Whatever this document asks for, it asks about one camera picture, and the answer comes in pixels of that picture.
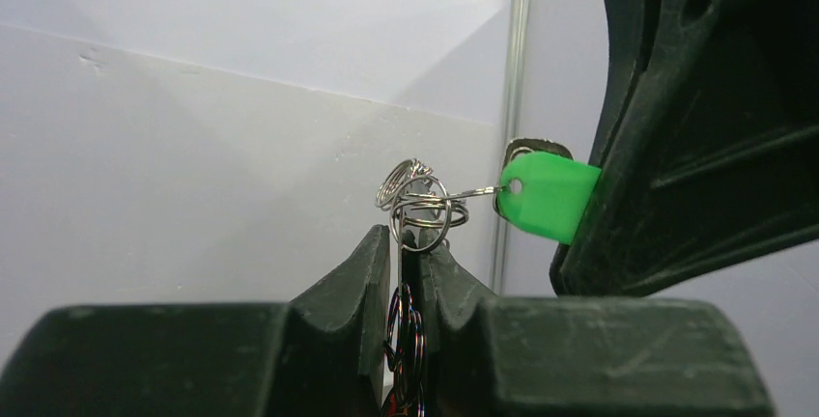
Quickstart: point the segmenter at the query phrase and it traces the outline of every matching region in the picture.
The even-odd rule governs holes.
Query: screw hole
[[[683,26],[688,26],[703,17],[709,10],[711,10],[711,0],[687,0],[680,21]]]
[[[512,179],[509,182],[509,191],[512,193],[521,193],[523,191],[523,182],[520,179]]]

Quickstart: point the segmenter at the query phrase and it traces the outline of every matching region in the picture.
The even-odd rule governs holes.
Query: green plastic tag
[[[522,154],[503,168],[497,207],[522,231],[571,244],[599,176],[600,168],[556,154]]]

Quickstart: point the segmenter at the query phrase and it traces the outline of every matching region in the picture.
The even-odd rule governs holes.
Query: metal pole
[[[501,161],[506,146],[518,133],[518,117],[521,113],[523,88],[523,60],[526,48],[526,24],[529,16],[529,0],[512,0],[512,19],[509,27],[509,47],[506,54],[506,80],[503,87],[503,138],[500,149]],[[496,293],[503,292],[506,269],[506,243],[509,224],[500,216],[495,217],[493,250],[494,259],[490,284]]]

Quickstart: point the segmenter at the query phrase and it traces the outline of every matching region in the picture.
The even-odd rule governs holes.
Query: white wall
[[[531,0],[521,134],[549,136],[578,160],[589,156],[607,80],[603,0]],[[556,244],[513,230],[505,292],[553,295]],[[710,301],[740,329],[779,415],[816,415],[819,395],[819,242],[668,289]]]
[[[291,298],[400,159],[494,183],[509,5],[0,0],[0,363],[59,305]]]

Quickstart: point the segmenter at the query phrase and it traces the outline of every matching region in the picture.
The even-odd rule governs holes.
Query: key tag
[[[555,151],[554,147],[525,148],[519,153],[507,155],[500,175],[502,189],[496,197],[497,211],[524,232],[571,244],[600,168],[564,157],[569,156],[568,151]]]

